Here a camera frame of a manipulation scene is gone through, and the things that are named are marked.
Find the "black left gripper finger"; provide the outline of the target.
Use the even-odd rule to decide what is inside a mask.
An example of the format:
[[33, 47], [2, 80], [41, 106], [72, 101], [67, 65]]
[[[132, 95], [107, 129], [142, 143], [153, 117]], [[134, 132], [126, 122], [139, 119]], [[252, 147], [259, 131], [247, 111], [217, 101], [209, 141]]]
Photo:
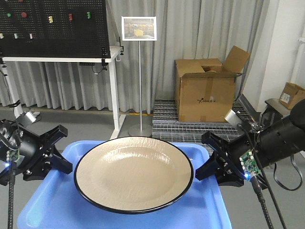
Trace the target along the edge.
[[53, 169], [56, 169], [65, 174], [72, 172], [72, 163], [69, 162], [62, 154], [56, 149], [55, 146], [52, 146], [49, 154], [49, 162]]
[[40, 141], [45, 147], [51, 147], [59, 140], [68, 136], [68, 129], [62, 125], [58, 125], [52, 130], [40, 135]]

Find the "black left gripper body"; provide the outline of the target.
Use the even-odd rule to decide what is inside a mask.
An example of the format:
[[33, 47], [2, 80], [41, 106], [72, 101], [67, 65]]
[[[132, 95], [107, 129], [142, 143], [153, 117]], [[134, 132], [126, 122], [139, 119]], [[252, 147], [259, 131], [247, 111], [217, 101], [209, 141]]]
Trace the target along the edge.
[[17, 163], [8, 164], [0, 172], [0, 184], [8, 185], [13, 174], [23, 174], [23, 180], [43, 180], [51, 169], [48, 165], [51, 147], [45, 147], [40, 136], [14, 121], [0, 121], [0, 160], [6, 163], [9, 149], [20, 150]]

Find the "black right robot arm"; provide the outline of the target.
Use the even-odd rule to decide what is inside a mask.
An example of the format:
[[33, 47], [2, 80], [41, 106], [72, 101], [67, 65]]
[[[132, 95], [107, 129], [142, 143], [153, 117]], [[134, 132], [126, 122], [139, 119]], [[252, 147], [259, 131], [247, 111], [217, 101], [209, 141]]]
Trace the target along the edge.
[[240, 156], [247, 150], [257, 150], [262, 167], [267, 167], [305, 149], [305, 102], [298, 102], [290, 115], [257, 134], [247, 132], [226, 141], [208, 131], [202, 135], [202, 143], [209, 145], [213, 154], [196, 169], [195, 177], [203, 180], [215, 176], [220, 186], [241, 187], [245, 177]]

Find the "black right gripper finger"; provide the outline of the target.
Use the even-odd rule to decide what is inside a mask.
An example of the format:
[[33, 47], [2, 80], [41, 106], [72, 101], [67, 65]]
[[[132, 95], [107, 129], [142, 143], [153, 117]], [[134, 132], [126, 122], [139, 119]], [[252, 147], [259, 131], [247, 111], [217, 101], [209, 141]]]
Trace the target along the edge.
[[202, 134], [201, 142], [202, 144], [208, 145], [211, 148], [211, 150], [209, 150], [211, 154], [219, 152], [227, 154], [229, 141], [219, 137], [211, 131], [207, 131]]
[[211, 155], [210, 158], [195, 171], [195, 178], [203, 180], [210, 176], [213, 176], [220, 169], [219, 162], [217, 161], [217, 155]]

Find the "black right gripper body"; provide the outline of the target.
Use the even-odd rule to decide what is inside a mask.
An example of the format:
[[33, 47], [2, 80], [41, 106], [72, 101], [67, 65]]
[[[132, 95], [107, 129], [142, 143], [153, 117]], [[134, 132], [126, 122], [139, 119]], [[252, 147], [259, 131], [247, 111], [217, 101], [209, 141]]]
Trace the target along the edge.
[[228, 143], [227, 154], [224, 153], [225, 157], [222, 157], [220, 153], [216, 153], [218, 156], [217, 160], [220, 162], [220, 169], [216, 173], [216, 178], [220, 186], [244, 185], [246, 179], [244, 178], [244, 171], [239, 157], [249, 149], [251, 149], [254, 158], [256, 157], [255, 137], [256, 134], [245, 132]]

